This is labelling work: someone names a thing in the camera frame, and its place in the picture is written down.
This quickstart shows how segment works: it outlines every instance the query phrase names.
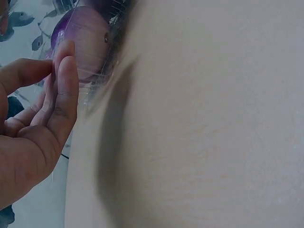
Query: white surface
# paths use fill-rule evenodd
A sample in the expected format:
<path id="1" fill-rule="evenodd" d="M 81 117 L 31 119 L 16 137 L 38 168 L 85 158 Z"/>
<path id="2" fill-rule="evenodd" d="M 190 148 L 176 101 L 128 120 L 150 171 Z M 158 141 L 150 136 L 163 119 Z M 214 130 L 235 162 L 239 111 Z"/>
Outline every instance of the white surface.
<path id="1" fill-rule="evenodd" d="M 79 117 L 66 228 L 110 227 L 109 205 L 126 228 L 302 228 L 303 9 L 139 1 L 116 69 L 133 79 L 123 123 L 112 132 L 116 96 Z"/>

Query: skin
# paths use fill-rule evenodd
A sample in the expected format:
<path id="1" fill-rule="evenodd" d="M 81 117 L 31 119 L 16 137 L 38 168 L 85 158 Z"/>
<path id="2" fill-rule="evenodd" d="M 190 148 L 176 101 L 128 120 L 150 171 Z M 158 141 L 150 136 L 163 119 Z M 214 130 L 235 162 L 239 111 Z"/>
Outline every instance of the skin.
<path id="1" fill-rule="evenodd" d="M 5 121 L 7 96 L 45 79 L 31 107 Z M 54 60 L 19 59 L 0 69 L 0 209 L 28 193 L 54 169 L 76 122 L 75 45 L 63 41 Z"/>
<path id="2" fill-rule="evenodd" d="M 3 35 L 8 28 L 8 1 L 0 0 L 0 34 Z"/>

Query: black cable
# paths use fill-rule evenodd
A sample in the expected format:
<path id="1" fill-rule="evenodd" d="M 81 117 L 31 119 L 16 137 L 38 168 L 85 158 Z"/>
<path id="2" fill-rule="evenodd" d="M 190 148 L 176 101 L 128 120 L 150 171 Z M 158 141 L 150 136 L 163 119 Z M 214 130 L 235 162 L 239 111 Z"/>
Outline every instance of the black cable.
<path id="1" fill-rule="evenodd" d="M 69 157 L 65 156 L 64 154 L 61 154 L 62 157 L 69 159 Z"/>

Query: purple ball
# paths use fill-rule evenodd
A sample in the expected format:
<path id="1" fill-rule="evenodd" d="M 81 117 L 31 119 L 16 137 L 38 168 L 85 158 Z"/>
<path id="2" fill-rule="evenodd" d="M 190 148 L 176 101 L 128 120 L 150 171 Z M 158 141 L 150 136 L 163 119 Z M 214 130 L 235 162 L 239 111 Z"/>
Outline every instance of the purple ball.
<path id="1" fill-rule="evenodd" d="M 55 26 L 51 47 L 64 39 L 75 42 L 75 55 L 79 79 L 94 75 L 104 65 L 110 47 L 109 25 L 94 9 L 76 7 L 67 12 Z"/>

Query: finger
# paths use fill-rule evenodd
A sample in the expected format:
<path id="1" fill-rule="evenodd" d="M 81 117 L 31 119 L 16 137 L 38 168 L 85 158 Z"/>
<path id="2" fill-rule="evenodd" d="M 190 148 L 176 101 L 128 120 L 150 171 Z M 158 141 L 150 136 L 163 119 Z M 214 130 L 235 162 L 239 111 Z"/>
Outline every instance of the finger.
<path id="1" fill-rule="evenodd" d="M 57 80 L 58 94 L 55 109 L 47 127 L 63 147 L 77 118 L 79 82 L 74 56 L 67 56 L 61 61 Z"/>
<path id="2" fill-rule="evenodd" d="M 38 83 L 52 72 L 51 60 L 18 59 L 0 69 L 0 85 L 7 95 Z"/>
<path id="3" fill-rule="evenodd" d="M 8 29 L 8 1 L 0 0 L 0 34 Z"/>
<path id="4" fill-rule="evenodd" d="M 75 44 L 73 41 L 64 40 L 60 43 L 58 50 L 55 54 L 55 58 L 53 60 L 53 75 L 51 78 L 51 82 L 49 83 L 47 89 L 46 89 L 46 96 L 44 99 L 44 103 L 41 107 L 41 109 L 38 111 L 38 113 L 33 118 L 30 125 L 46 125 L 52 111 L 54 109 L 56 96 L 57 96 L 57 81 L 55 80 L 58 72 L 58 68 L 60 65 L 60 62 L 63 60 L 66 56 L 74 56 L 75 55 Z"/>
<path id="5" fill-rule="evenodd" d="M 27 107 L 14 117 L 9 118 L 4 122 L 4 134 L 9 137 L 16 137 L 18 132 L 30 125 L 32 119 L 37 114 L 37 112 L 41 109 L 45 96 L 46 96 L 46 88 L 50 82 L 50 77 L 48 76 L 45 79 L 43 85 L 43 91 L 39 94 L 35 103 L 30 107 Z"/>

